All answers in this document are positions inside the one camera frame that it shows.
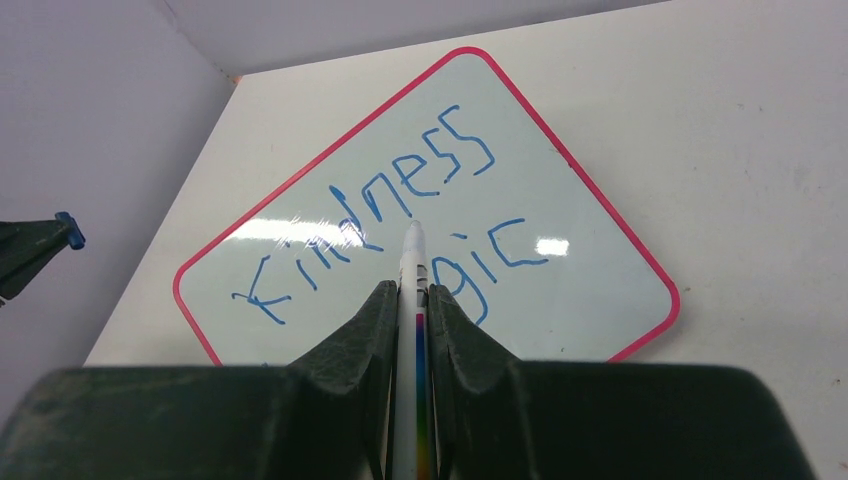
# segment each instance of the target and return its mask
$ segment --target pen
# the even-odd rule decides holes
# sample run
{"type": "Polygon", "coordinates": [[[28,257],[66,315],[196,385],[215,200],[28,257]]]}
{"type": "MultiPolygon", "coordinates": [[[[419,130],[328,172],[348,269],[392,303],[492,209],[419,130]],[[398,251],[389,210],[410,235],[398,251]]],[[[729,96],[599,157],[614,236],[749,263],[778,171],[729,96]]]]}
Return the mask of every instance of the pen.
{"type": "Polygon", "coordinates": [[[431,478],[427,280],[424,231],[416,220],[403,239],[400,260],[392,480],[431,478]]]}

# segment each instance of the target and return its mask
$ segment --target whiteboard with red border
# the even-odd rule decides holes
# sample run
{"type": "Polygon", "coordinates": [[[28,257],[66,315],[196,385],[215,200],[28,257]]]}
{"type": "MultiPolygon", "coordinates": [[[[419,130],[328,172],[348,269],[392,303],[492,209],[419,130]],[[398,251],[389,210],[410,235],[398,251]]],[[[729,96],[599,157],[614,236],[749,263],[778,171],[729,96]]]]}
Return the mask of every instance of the whiteboard with red border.
{"type": "Polygon", "coordinates": [[[397,278],[413,219],[431,282],[521,358],[620,360],[677,317],[671,279],[478,48],[304,163],[177,272],[216,364],[285,364],[323,340],[397,278]]]}

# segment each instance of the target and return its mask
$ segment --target blue object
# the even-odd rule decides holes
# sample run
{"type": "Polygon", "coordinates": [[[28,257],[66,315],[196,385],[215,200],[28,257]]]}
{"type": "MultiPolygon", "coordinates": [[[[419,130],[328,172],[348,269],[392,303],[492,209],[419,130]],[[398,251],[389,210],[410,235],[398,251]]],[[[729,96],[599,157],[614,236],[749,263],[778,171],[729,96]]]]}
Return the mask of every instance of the blue object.
{"type": "Polygon", "coordinates": [[[74,217],[68,212],[58,212],[56,214],[56,220],[71,226],[71,231],[68,232],[68,245],[71,247],[71,250],[82,249],[85,246],[85,237],[82,235],[74,217]]]}

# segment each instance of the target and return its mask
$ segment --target white tabletop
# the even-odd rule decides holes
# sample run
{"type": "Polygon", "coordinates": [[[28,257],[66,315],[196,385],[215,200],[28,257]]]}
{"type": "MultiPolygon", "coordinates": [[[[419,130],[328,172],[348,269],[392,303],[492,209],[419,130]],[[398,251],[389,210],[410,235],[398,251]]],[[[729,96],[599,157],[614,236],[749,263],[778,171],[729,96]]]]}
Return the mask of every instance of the white tabletop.
{"type": "Polygon", "coordinates": [[[189,257],[451,49],[489,52],[676,282],[637,361],[735,365],[848,469],[848,2],[675,1],[242,79],[87,365],[211,364],[189,257]]]}

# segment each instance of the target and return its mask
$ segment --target red border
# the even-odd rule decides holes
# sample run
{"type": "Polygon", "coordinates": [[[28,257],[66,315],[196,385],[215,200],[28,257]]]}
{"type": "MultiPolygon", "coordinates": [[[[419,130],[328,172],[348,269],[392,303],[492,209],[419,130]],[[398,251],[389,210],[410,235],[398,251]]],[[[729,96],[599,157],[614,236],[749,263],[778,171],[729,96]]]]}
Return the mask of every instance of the red border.
{"type": "Polygon", "coordinates": [[[212,362],[215,365],[221,365],[221,359],[218,358],[218,355],[215,353],[215,350],[212,349],[212,345],[209,344],[209,340],[207,340],[206,336],[203,335],[203,331],[200,330],[200,327],[197,325],[197,322],[194,320],[194,317],[191,315],[191,312],[189,311],[185,302],[183,302],[182,296],[180,295],[180,281],[182,280],[186,270],[188,270],[192,265],[197,263],[197,261],[200,260],[201,257],[209,253],[210,250],[215,248],[215,246],[221,243],[225,238],[227,238],[231,233],[233,233],[237,228],[239,228],[244,222],[253,217],[257,212],[265,208],[266,205],[271,203],[281,193],[285,192],[286,189],[288,189],[290,186],[294,185],[296,181],[303,178],[303,176],[309,173],[310,170],[315,168],[316,165],[321,163],[325,158],[330,156],[339,147],[344,145],[345,142],[350,140],[354,135],[356,135],[363,128],[368,126],[369,123],[373,122],[375,118],[382,115],[383,112],[388,110],[392,105],[397,103],[398,100],[406,96],[406,94],[411,92],[424,80],[433,75],[433,73],[442,68],[446,63],[460,55],[476,55],[482,58],[489,65],[489,67],[495,72],[495,75],[497,75],[498,78],[500,78],[501,81],[504,83],[506,88],[509,89],[510,92],[512,92],[512,94],[515,96],[515,99],[518,100],[518,103],[520,103],[521,106],[524,107],[524,110],[526,110],[530,117],[536,122],[536,125],[538,125],[540,129],[542,129],[542,131],[545,133],[551,143],[554,144],[559,153],[563,156],[563,158],[565,158],[565,161],[568,162],[568,165],[574,170],[575,173],[577,173],[577,176],[580,177],[581,180],[583,180],[583,183],[585,183],[587,187],[589,187],[589,191],[591,191],[592,194],[595,195],[595,198],[597,198],[601,205],[603,205],[607,213],[609,213],[613,220],[615,220],[615,223],[618,224],[619,228],[621,228],[624,234],[627,235],[627,238],[630,239],[630,241],[636,247],[636,250],[638,250],[639,253],[641,253],[642,256],[645,257],[645,260],[648,261],[648,264],[668,288],[668,292],[671,295],[671,310],[668,312],[668,317],[666,317],[666,319],[663,320],[662,323],[654,327],[644,336],[642,336],[632,344],[628,345],[627,348],[613,355],[609,359],[609,361],[617,362],[627,358],[633,352],[642,348],[646,343],[650,342],[651,340],[659,336],[661,333],[668,330],[669,327],[671,327],[671,325],[677,319],[677,314],[680,312],[680,293],[677,291],[677,287],[674,285],[674,282],[672,282],[668,274],[665,273],[665,270],[662,269],[660,264],[657,263],[656,259],[654,259],[654,257],[651,255],[651,252],[649,252],[648,249],[645,248],[645,245],[643,245],[642,242],[639,240],[639,238],[636,237],[636,234],[633,233],[633,230],[627,225],[627,223],[624,222],[624,219],[621,218],[621,215],[619,215],[619,213],[615,210],[609,200],[604,197],[604,194],[601,193],[601,190],[597,187],[597,185],[595,185],[594,182],[592,182],[592,179],[589,178],[589,175],[586,174],[586,172],[583,170],[583,167],[581,167],[580,164],[577,163],[577,160],[575,160],[574,157],[571,155],[571,153],[568,152],[568,150],[565,148],[565,145],[563,145],[559,138],[557,138],[553,130],[551,130],[551,128],[545,123],[545,121],[542,120],[542,117],[530,105],[530,102],[528,102],[527,99],[524,98],[524,95],[522,95],[521,92],[518,91],[518,87],[516,87],[515,84],[512,83],[512,80],[507,77],[506,73],[501,69],[501,67],[498,66],[497,63],[495,63],[495,60],[488,53],[477,47],[460,47],[442,57],[438,62],[433,64],[433,66],[425,70],[424,73],[422,73],[417,78],[415,78],[415,80],[410,82],[409,85],[403,87],[399,92],[392,95],[392,97],[389,98],[386,103],[380,105],[377,110],[374,110],[374,112],[365,117],[365,119],[363,119],[361,122],[357,123],[356,126],[354,126],[352,129],[350,129],[349,132],[345,133],[341,136],[341,138],[333,142],[333,144],[327,147],[326,150],[321,152],[320,155],[315,157],[311,162],[307,163],[291,178],[286,180],[285,183],[277,187],[276,190],[271,192],[271,194],[265,197],[261,202],[259,202],[258,205],[251,208],[247,213],[242,215],[241,218],[236,220],[234,224],[232,224],[229,228],[221,232],[221,234],[215,237],[215,239],[212,240],[209,245],[206,245],[205,247],[200,249],[199,252],[194,254],[193,257],[191,257],[183,266],[181,266],[177,270],[177,274],[174,277],[173,284],[174,299],[177,301],[177,305],[180,307],[180,310],[183,312],[183,315],[185,315],[186,320],[188,320],[191,329],[194,330],[195,335],[197,335],[198,340],[200,340],[200,343],[203,345],[203,348],[206,350],[206,353],[209,355],[209,358],[212,359],[212,362]]]}

